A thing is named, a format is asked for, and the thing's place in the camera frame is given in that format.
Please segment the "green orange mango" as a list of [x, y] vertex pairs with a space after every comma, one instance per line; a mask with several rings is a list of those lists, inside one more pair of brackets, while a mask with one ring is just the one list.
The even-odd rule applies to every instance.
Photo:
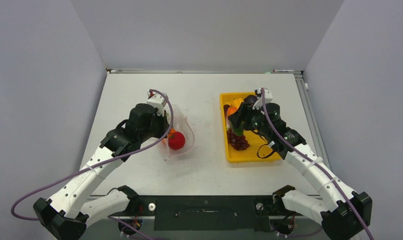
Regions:
[[230, 106], [227, 111], [227, 119], [229, 123], [228, 129], [231, 129], [237, 136], [242, 136], [244, 132], [242, 111]]

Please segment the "yellow bell pepper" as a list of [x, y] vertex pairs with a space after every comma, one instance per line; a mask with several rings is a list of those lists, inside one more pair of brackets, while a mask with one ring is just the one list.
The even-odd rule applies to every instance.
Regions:
[[239, 109], [242, 103], [244, 103], [243, 98], [235, 98], [231, 101], [230, 106]]

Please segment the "dark purple eggplant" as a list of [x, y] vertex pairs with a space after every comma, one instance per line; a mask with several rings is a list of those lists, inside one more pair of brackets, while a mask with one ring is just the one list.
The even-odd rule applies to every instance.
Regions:
[[251, 94], [243, 99], [243, 103], [245, 105], [253, 107], [255, 105], [255, 103], [257, 102], [257, 100], [258, 100], [258, 97], [256, 95]]

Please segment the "clear zip top bag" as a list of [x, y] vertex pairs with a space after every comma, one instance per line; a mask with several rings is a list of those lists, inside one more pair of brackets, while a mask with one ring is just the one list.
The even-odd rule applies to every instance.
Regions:
[[166, 138], [157, 144], [160, 156], [164, 161], [176, 156], [188, 154], [195, 145], [195, 135], [179, 106], [172, 105], [173, 124]]

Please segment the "red tomato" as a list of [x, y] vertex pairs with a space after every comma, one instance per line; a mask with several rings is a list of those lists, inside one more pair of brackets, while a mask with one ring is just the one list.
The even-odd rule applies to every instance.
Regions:
[[168, 147], [174, 151], [182, 149], [185, 146], [185, 144], [186, 144], [186, 138], [179, 131], [176, 131], [174, 133], [174, 138], [168, 138]]

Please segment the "yellow plastic tray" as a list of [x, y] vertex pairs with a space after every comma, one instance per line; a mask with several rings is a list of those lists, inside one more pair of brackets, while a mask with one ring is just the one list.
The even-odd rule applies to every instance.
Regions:
[[224, 121], [224, 105], [230, 105], [233, 99], [246, 98], [248, 95], [254, 95], [254, 92], [231, 92], [221, 93], [219, 95], [219, 106], [222, 111], [222, 133], [225, 145], [225, 156], [229, 163], [254, 163], [254, 162], [274, 162], [280, 160], [281, 157], [278, 153], [272, 152], [272, 149], [266, 145], [266, 142], [251, 131], [244, 131], [243, 135], [250, 144], [250, 147], [246, 150], [237, 151], [228, 144], [227, 131]]

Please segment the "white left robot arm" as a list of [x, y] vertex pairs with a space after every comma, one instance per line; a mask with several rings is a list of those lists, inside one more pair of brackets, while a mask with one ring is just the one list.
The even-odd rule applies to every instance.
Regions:
[[48, 199], [39, 198], [34, 203], [40, 223], [58, 240], [78, 240], [87, 227], [109, 215], [136, 213], [139, 195], [126, 185], [96, 200], [88, 198], [129, 158], [129, 153], [139, 150], [150, 138], [163, 139], [169, 126], [163, 106], [137, 104], [128, 119], [106, 134], [81, 174]]

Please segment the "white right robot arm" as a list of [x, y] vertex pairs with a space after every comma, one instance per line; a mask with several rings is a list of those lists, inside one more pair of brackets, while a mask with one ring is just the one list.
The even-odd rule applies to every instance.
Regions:
[[371, 197], [345, 184], [324, 164], [306, 140], [281, 119], [280, 106], [266, 103], [226, 105], [224, 120], [230, 144], [248, 144], [249, 131], [266, 141], [273, 153], [293, 166], [316, 190], [320, 199], [310, 197], [287, 185], [272, 195], [272, 207], [278, 214], [299, 213], [321, 225], [331, 240], [349, 240], [361, 231], [370, 239]]

